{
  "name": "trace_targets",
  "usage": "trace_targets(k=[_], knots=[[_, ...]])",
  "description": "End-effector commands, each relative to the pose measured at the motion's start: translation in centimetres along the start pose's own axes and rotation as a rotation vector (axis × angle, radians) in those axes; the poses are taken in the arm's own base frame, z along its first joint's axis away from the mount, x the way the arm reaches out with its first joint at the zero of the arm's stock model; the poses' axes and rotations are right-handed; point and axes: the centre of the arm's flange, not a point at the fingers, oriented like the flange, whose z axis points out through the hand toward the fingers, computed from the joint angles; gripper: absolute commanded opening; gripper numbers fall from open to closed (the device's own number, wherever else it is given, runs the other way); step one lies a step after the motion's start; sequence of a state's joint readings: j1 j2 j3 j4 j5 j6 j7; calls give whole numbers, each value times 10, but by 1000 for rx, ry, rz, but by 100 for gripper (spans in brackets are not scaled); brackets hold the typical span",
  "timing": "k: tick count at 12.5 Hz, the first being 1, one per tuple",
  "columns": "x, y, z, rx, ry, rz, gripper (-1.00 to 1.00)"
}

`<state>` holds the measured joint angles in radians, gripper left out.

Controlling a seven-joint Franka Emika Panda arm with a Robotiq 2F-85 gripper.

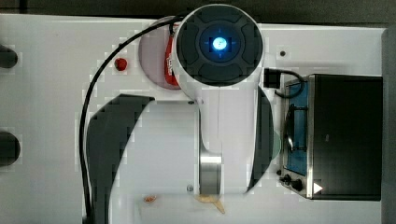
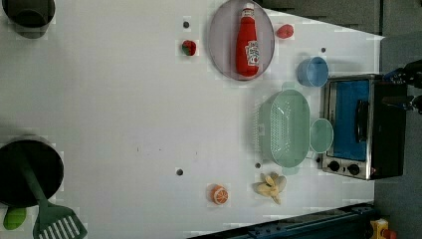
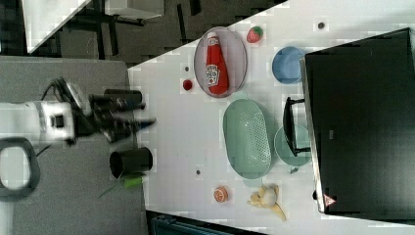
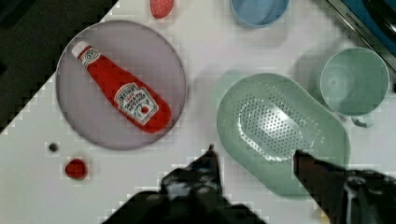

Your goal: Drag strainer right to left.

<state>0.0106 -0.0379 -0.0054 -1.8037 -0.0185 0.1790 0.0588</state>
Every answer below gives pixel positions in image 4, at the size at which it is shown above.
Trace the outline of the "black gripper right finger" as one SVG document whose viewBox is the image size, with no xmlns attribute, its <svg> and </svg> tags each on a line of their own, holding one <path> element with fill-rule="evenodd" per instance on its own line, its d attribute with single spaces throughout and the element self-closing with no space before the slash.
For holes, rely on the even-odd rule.
<svg viewBox="0 0 396 224">
<path fill-rule="evenodd" d="M 396 224 L 395 179 L 348 170 L 298 150 L 293 172 L 331 224 Z"/>
</svg>

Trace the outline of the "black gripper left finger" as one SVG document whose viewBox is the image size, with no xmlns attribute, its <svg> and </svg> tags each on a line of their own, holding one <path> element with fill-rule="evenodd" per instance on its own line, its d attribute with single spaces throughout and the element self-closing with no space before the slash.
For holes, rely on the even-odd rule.
<svg viewBox="0 0 396 224">
<path fill-rule="evenodd" d="M 158 191 L 142 191 L 103 224 L 265 224 L 243 204 L 222 193 L 213 145 L 200 158 L 166 175 Z"/>
</svg>

